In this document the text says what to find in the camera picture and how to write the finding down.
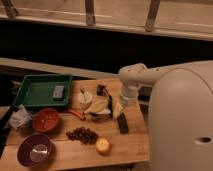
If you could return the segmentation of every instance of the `white cloth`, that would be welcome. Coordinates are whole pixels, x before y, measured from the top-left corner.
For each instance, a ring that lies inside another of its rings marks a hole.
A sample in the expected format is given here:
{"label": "white cloth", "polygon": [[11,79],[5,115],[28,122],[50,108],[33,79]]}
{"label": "white cloth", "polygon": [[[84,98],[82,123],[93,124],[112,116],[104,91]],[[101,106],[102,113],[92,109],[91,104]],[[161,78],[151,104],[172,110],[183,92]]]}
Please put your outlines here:
{"label": "white cloth", "polygon": [[22,125],[28,124],[32,120],[32,114],[28,113],[23,105],[20,105],[17,112],[13,112],[9,124],[15,130]]}

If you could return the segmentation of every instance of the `table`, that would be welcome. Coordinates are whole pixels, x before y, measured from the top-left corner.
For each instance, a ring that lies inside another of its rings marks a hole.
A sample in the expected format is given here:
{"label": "table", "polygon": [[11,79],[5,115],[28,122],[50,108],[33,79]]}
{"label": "table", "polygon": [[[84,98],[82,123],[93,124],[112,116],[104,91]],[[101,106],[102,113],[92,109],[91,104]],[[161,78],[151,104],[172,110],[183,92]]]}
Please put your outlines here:
{"label": "table", "polygon": [[[82,87],[93,93],[94,100],[99,98],[95,96],[98,84],[106,85],[113,97],[114,106],[118,101],[121,88],[118,79],[73,81],[70,107],[80,108],[76,98]],[[53,142],[54,150],[45,163],[33,168],[33,170],[77,169],[148,161],[149,140],[139,104],[126,107],[124,113],[129,126],[128,134],[120,134],[117,121],[109,117],[92,122],[90,120],[81,121],[74,115],[61,113],[61,124],[48,134]],[[66,132],[81,126],[90,128],[100,137],[107,138],[112,144],[110,153],[103,156],[96,152],[95,145],[83,145],[79,141],[68,140]],[[16,132],[11,129],[0,160],[1,170],[30,170],[21,166],[16,156],[20,143],[32,133],[32,130]]]}

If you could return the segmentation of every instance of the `purple bowl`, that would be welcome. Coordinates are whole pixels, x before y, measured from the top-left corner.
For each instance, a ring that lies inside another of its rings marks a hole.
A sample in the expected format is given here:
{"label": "purple bowl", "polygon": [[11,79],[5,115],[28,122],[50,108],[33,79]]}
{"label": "purple bowl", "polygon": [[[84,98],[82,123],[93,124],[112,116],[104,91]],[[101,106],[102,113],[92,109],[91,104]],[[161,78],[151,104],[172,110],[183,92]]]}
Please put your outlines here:
{"label": "purple bowl", "polygon": [[44,162],[50,155],[52,143],[45,134],[27,137],[18,149],[17,158],[21,165],[34,167]]}

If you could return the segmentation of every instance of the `green tray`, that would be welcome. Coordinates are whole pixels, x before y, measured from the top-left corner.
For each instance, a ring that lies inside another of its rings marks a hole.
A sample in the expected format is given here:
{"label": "green tray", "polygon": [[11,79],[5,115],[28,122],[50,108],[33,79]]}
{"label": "green tray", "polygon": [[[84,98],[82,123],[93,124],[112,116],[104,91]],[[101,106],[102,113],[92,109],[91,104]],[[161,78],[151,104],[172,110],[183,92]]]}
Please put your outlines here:
{"label": "green tray", "polygon": [[[71,75],[26,75],[13,101],[13,106],[18,107],[23,104],[27,109],[31,110],[44,107],[67,108],[70,101],[71,82]],[[64,86],[63,100],[54,100],[52,98],[56,85]]]}

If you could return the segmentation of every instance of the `terracotta bowl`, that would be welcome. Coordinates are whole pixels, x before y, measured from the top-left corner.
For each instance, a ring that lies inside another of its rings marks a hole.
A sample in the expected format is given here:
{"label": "terracotta bowl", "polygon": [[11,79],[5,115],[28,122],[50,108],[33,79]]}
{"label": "terracotta bowl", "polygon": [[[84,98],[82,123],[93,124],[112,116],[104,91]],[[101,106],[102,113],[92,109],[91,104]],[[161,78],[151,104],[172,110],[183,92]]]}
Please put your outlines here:
{"label": "terracotta bowl", "polygon": [[44,108],[37,112],[33,118],[33,128],[40,133],[53,130],[60,121],[59,113],[53,108]]}
{"label": "terracotta bowl", "polygon": [[21,165],[34,167],[43,163],[52,150],[52,143],[45,134],[34,134],[27,137],[18,149],[17,158]]}

